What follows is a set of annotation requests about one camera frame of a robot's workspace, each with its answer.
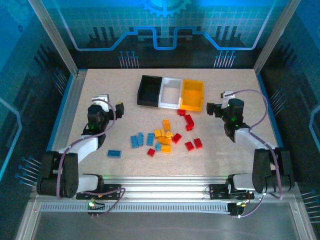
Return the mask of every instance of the speckled tabletop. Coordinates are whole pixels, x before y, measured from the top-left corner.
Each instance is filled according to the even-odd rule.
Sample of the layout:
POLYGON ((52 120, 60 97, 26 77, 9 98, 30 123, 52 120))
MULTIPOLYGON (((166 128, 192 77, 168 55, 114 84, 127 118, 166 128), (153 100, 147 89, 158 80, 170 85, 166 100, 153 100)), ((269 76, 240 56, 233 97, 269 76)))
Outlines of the speckled tabletop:
MULTIPOLYGON (((104 176, 226 176, 251 173, 253 157, 241 146, 233 143, 224 131, 221 119, 206 113, 207 102, 221 103, 220 93, 225 90, 260 90, 253 69, 89 69, 77 106, 68 143, 77 140, 87 123, 87 109, 92 97, 109 94, 110 103, 124 103, 124 116, 117 120, 106 135, 103 146, 89 154, 79 165, 80 173, 104 176), (202 112, 188 112, 194 129, 185 130, 185 119, 173 109, 137 105, 137 93, 142 75, 193 79, 204 81, 202 112), (148 133, 163 127, 169 119, 171 131, 182 135, 178 144, 172 143, 172 153, 156 152, 147 155, 148 133), (144 133, 144 146, 131 147, 130 136, 144 133), (185 144, 200 138, 202 149, 188 152, 185 144), (121 150, 118 158, 107 157, 108 150, 121 150)), ((256 93, 239 93, 244 101, 244 122, 249 126, 264 114, 261 96, 256 93)), ((254 132, 265 141, 276 145, 274 132, 267 117, 254 132)))

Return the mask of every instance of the blue block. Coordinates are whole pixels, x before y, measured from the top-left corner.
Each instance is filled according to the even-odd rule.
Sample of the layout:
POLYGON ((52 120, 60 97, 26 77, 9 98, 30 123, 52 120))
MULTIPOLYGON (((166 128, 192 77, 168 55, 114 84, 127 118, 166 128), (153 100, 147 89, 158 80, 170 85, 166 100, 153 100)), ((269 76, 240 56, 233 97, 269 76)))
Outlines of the blue block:
POLYGON ((154 133, 148 133, 148 137, 146 139, 146 144, 148 146, 153 146, 154 145, 154 139, 155 139, 155 134, 154 133))
POLYGON ((108 155, 109 158, 121 158, 121 151, 118 150, 109 150, 108 155))
POLYGON ((144 145, 144 134, 142 132, 138 133, 138 145, 139 147, 144 145))
POLYGON ((136 149, 139 147, 137 136, 131 136, 131 145, 133 149, 136 149))
POLYGON ((156 144, 155 144, 155 150, 156 150, 157 152, 160 152, 160 151, 161 151, 161 144, 160 144, 160 143, 156 143, 156 144))

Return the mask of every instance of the yellow storage bin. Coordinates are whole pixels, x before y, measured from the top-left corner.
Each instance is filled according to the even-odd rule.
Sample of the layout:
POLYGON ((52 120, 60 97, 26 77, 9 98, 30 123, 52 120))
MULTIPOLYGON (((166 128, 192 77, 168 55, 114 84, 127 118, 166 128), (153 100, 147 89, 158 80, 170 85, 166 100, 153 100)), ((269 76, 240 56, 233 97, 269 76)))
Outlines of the yellow storage bin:
POLYGON ((205 83, 184 79, 182 84, 182 95, 180 109, 201 112, 204 104, 205 83))

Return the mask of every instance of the gear graphic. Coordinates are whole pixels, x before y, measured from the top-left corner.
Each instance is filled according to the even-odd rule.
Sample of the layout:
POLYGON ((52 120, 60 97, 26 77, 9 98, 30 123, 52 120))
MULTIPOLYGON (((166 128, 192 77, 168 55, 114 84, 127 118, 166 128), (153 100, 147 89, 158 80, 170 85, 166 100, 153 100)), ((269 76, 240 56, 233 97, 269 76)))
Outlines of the gear graphic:
POLYGON ((0 0, 0 6, 7 8, 18 25, 22 25, 29 17, 28 0, 0 0))
POLYGON ((157 17, 162 15, 166 18, 186 10, 186 5, 191 4, 191 0, 140 0, 140 3, 143 4, 144 10, 150 11, 150 14, 156 14, 157 17))

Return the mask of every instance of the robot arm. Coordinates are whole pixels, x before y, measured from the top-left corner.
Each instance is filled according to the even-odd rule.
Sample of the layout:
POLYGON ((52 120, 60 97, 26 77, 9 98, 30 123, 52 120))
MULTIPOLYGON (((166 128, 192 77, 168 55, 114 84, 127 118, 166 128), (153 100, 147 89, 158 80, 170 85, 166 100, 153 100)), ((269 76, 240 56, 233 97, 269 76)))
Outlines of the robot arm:
MULTIPOLYGON (((92 105, 88 108, 88 124, 85 126, 81 138, 90 137, 103 133, 110 120, 114 120, 113 111, 109 111, 107 94, 101 94, 92 99, 92 105)), ((115 106, 116 119, 124 114, 124 104, 118 102, 115 106)), ((94 191, 101 193, 104 187, 104 180, 101 175, 81 174, 78 172, 79 163, 90 153, 99 149, 104 143, 105 134, 97 137, 84 139, 74 145, 64 158, 60 181, 60 196, 72 198, 76 193, 94 191)), ((40 195, 56 195, 58 168, 61 157, 67 147, 58 151, 47 151, 42 159, 42 165, 37 180, 37 192, 40 195)))
POLYGON ((282 189, 289 191, 295 185, 290 152, 251 134, 250 127, 243 122, 244 101, 235 98, 234 94, 230 95, 232 93, 233 91, 225 91, 221 94, 222 104, 208 102, 206 111, 208 115, 214 114, 216 118, 221 118, 224 121, 225 134, 253 156, 252 173, 234 175, 234 187, 237 190, 255 190, 260 194, 278 190, 276 171, 271 170, 271 164, 275 163, 271 150, 267 147, 269 145, 277 157, 282 189))

